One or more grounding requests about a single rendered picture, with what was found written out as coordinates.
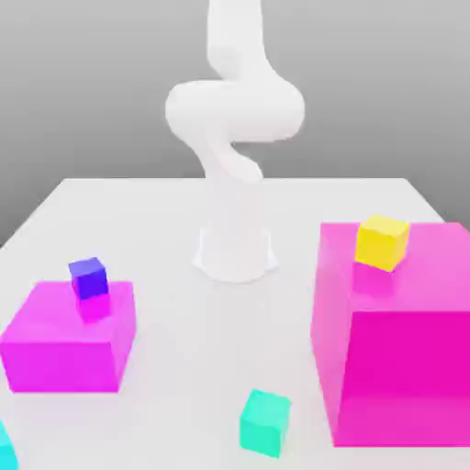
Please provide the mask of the small yellow cube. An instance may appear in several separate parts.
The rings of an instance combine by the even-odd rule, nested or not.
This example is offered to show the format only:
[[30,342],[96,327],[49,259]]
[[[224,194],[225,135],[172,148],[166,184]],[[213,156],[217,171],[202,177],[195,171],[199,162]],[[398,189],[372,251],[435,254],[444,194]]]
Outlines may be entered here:
[[393,272],[406,254],[410,224],[373,215],[359,226],[354,260],[385,272]]

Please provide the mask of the small blue cube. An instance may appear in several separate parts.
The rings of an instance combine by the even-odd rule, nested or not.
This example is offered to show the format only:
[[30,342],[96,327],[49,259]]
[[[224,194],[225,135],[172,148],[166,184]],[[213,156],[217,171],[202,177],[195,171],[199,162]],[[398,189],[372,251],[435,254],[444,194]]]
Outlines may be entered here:
[[73,290],[80,300],[108,293],[106,268],[96,257],[70,263],[69,271]]

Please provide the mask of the small turquoise cube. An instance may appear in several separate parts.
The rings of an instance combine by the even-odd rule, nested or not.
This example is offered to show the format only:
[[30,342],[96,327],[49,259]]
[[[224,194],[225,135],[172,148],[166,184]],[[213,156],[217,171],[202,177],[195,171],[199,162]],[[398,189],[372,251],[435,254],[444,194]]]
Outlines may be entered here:
[[279,458],[292,402],[288,397],[253,389],[240,416],[240,446]]

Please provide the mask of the small cyan cube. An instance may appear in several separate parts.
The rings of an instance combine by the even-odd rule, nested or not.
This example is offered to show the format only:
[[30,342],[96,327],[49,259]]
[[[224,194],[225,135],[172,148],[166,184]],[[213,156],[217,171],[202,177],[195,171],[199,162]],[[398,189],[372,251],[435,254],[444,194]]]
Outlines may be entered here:
[[18,470],[13,444],[3,422],[0,420],[0,470]]

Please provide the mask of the large magenta box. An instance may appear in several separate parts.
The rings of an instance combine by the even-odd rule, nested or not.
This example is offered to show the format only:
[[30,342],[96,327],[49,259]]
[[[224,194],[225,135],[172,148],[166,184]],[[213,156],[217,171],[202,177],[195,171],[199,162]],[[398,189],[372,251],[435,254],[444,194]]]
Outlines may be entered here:
[[81,301],[69,282],[39,282],[0,336],[11,391],[117,392],[136,334],[133,285]]

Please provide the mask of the large pink box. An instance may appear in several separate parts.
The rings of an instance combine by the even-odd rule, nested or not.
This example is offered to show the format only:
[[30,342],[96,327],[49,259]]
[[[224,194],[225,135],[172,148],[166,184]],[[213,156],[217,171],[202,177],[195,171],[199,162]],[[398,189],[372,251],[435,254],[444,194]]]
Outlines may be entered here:
[[470,447],[470,230],[415,223],[392,273],[324,223],[311,344],[337,447]]

